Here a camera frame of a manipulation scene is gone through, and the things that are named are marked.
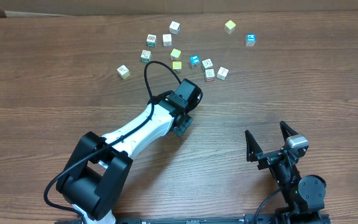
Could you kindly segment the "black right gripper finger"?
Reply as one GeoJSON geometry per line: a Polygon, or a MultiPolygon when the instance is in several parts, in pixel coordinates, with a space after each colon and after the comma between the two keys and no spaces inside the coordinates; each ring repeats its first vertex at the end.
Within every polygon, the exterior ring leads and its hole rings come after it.
{"type": "Polygon", "coordinates": [[[249,130],[245,131],[245,137],[246,137],[246,144],[247,144],[247,155],[246,159],[247,162],[255,162],[258,161],[258,157],[263,154],[263,150],[258,145],[257,141],[251,134],[249,130]]]}
{"type": "Polygon", "coordinates": [[[280,122],[280,129],[284,141],[286,141],[290,137],[298,135],[298,133],[295,130],[293,130],[289,125],[287,125],[287,123],[284,121],[280,122]]]}

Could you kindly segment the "red K wooden block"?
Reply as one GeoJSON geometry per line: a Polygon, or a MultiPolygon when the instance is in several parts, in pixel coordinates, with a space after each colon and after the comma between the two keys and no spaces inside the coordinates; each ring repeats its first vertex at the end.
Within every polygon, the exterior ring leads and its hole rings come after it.
{"type": "Polygon", "coordinates": [[[211,82],[215,80],[215,72],[213,68],[210,69],[206,69],[204,71],[204,75],[205,75],[205,81],[206,82],[211,82]]]}

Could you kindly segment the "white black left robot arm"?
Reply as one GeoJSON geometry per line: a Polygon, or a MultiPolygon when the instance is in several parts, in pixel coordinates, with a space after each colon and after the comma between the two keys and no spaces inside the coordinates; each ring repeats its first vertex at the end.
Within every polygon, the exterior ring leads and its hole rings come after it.
{"type": "Polygon", "coordinates": [[[82,223],[115,223],[118,201],[134,158],[169,132],[182,136],[192,122],[202,92],[167,91],[151,98],[146,109],[120,129],[81,137],[64,170],[51,183],[82,223]]]}

